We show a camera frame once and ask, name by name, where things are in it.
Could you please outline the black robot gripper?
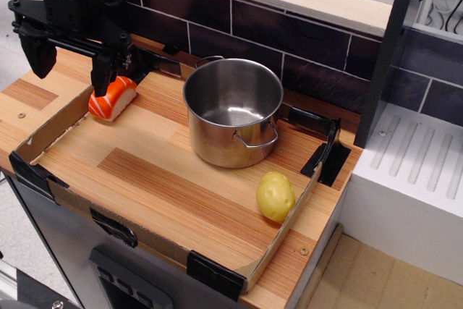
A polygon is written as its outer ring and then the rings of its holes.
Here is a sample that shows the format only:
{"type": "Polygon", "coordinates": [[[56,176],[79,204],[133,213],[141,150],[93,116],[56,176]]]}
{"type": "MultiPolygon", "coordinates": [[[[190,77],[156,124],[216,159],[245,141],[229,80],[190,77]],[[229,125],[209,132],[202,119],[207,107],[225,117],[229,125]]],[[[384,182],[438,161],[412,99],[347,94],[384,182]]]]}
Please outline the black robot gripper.
{"type": "Polygon", "coordinates": [[[57,48],[92,58],[96,97],[105,96],[119,69],[129,66],[129,34],[104,12],[123,0],[11,0],[14,32],[36,76],[45,78],[56,63],[57,48]]]}

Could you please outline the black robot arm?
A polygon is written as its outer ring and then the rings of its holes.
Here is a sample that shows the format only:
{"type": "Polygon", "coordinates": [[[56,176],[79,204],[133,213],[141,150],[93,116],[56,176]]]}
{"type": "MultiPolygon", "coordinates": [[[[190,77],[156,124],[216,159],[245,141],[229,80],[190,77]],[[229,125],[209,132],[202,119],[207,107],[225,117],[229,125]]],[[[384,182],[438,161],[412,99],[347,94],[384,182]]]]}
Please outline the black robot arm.
{"type": "Polygon", "coordinates": [[[122,68],[129,65],[130,35],[109,17],[124,0],[11,0],[13,31],[18,34],[32,71],[45,78],[56,63],[58,48],[92,60],[95,95],[106,94],[122,68]]]}

